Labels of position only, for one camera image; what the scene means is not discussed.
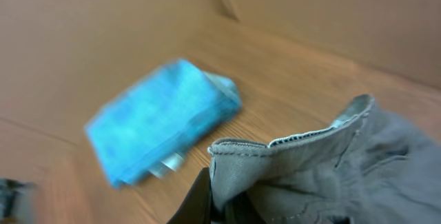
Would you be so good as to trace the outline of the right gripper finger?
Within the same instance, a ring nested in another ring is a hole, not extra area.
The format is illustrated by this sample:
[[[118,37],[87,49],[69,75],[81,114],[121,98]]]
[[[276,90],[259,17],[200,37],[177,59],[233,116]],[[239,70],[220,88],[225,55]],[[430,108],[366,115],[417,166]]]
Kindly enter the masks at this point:
[[[167,224],[210,224],[212,190],[209,168],[204,167],[196,177],[181,206]]]

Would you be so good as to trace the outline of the grey shorts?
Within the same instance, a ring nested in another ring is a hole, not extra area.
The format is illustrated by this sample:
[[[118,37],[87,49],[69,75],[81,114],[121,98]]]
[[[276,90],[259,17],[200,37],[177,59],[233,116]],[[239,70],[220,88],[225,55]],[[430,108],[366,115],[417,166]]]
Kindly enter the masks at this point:
[[[323,130],[209,148],[212,199],[266,223],[439,223],[440,146],[360,95]]]

